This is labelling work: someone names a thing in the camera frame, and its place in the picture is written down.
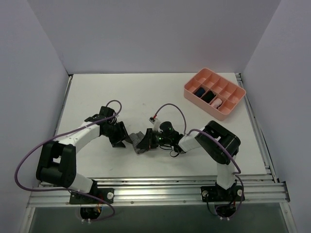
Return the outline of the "pink rolled cloth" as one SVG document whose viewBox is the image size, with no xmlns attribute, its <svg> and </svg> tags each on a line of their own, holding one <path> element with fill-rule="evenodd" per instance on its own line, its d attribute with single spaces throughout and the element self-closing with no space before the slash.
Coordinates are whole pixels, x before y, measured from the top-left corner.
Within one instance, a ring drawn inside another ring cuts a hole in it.
<svg viewBox="0 0 311 233">
<path fill-rule="evenodd" d="M 222 105 L 223 101 L 220 98 L 216 98 L 211 104 L 210 106 L 218 109 L 221 105 Z"/>
</svg>

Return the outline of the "pink compartment tray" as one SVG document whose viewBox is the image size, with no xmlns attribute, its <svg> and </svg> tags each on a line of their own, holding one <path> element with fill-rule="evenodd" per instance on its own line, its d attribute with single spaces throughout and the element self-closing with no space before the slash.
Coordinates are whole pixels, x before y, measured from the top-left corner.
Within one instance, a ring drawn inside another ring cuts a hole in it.
<svg viewBox="0 0 311 233">
<path fill-rule="evenodd" d="M 204 95 L 211 90 L 216 97 L 210 103 L 206 103 L 202 97 L 194 94 L 199 87 L 206 90 Z M 228 118 L 245 94 L 246 91 L 242 87 L 208 68 L 201 69 L 184 85 L 184 97 L 219 121 Z M 210 106 L 216 98 L 223 101 L 218 109 Z"/>
</svg>

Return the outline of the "aluminium frame rail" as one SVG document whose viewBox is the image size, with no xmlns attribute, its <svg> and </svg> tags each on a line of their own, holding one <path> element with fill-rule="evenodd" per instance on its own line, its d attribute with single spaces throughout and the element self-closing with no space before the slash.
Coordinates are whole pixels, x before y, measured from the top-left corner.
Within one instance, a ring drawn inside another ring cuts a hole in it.
<svg viewBox="0 0 311 233">
<path fill-rule="evenodd" d="M 242 175 L 245 203 L 290 202 L 287 184 L 271 174 Z M 213 186 L 215 176 L 132 177 L 95 179 L 99 188 L 114 189 L 113 206 L 201 205 L 201 187 Z"/>
</svg>

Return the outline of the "black rolled cloth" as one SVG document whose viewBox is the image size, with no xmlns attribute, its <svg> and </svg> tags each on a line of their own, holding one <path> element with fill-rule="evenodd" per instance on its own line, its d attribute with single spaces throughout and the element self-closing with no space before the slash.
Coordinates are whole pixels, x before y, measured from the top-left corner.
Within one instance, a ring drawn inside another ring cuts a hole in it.
<svg viewBox="0 0 311 233">
<path fill-rule="evenodd" d="M 216 94 L 214 94 L 210 90 L 205 95 L 202 96 L 202 100 L 205 101 L 206 103 L 210 103 L 215 97 L 216 97 Z"/>
</svg>

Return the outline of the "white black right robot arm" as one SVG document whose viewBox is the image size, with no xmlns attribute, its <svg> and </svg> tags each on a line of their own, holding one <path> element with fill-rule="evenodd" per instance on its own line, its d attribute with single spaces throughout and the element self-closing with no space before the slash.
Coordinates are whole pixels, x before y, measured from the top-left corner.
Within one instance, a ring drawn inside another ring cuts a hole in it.
<svg viewBox="0 0 311 233">
<path fill-rule="evenodd" d="M 216 196 L 227 200 L 233 195 L 236 175 L 241 173 L 235 162 L 241 141 L 235 134 L 213 120 L 186 134 L 176 131 L 169 121 L 160 122 L 157 118 L 150 118 L 150 121 L 154 127 L 148 128 L 146 133 L 130 134 L 137 154 L 164 146 L 171 148 L 176 155 L 202 148 L 217 164 Z"/>
</svg>

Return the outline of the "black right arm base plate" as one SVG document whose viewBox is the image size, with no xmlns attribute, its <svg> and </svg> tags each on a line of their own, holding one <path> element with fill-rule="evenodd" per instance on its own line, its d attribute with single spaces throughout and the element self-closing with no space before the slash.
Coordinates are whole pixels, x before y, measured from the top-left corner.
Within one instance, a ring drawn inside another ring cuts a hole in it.
<svg viewBox="0 0 311 233">
<path fill-rule="evenodd" d="M 228 189 L 215 184 L 214 186 L 201 186 L 201 197 L 203 202 L 233 202 L 244 201 L 245 197 L 242 197 L 242 186 L 233 185 Z"/>
</svg>

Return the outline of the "grey striped underwear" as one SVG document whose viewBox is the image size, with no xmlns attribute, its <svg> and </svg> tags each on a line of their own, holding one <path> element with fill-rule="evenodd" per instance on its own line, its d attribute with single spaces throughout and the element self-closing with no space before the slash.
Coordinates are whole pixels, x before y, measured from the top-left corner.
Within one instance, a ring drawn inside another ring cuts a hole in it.
<svg viewBox="0 0 311 233">
<path fill-rule="evenodd" d="M 145 134 L 142 133 L 141 131 L 139 131 L 138 133 L 129 134 L 129 138 L 132 141 L 133 149 L 137 155 L 146 153 L 148 151 L 146 149 L 137 148 L 138 143 L 140 143 L 144 137 L 145 137 Z"/>
</svg>

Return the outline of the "blue rolled cloth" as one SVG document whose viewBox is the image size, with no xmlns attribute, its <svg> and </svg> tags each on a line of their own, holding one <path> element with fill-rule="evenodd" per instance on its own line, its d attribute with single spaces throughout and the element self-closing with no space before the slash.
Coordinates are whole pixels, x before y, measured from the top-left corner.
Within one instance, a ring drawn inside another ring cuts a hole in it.
<svg viewBox="0 0 311 233">
<path fill-rule="evenodd" d="M 206 90 L 204 88 L 199 87 L 194 94 L 200 98 L 204 95 L 205 92 Z"/>
</svg>

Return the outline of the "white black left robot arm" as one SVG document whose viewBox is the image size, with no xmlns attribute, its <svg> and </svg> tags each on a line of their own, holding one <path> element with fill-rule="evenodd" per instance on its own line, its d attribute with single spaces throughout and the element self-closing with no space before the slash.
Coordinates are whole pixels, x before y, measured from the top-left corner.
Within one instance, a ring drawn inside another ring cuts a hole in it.
<svg viewBox="0 0 311 233">
<path fill-rule="evenodd" d="M 94 203 L 98 188 L 94 180 L 77 173 L 76 155 L 92 140 L 105 136 L 114 148 L 125 148 L 124 141 L 131 143 L 125 125 L 116 119 L 116 112 L 102 106 L 99 113 L 86 118 L 81 130 L 52 140 L 42 146 L 36 178 L 72 191 L 81 192 L 86 203 Z"/>
</svg>

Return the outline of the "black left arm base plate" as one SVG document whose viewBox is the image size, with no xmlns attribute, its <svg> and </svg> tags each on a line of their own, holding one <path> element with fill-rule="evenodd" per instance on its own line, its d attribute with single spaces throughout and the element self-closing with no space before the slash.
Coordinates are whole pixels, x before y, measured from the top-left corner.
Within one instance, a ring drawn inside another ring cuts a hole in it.
<svg viewBox="0 0 311 233">
<path fill-rule="evenodd" d="M 102 199 L 105 202 L 112 204 L 114 201 L 114 188 L 99 188 L 97 191 L 89 194 L 97 197 L 98 199 Z M 85 193 L 73 192 L 70 195 L 69 204 L 98 204 L 102 203 L 101 201 L 85 196 Z"/>
</svg>

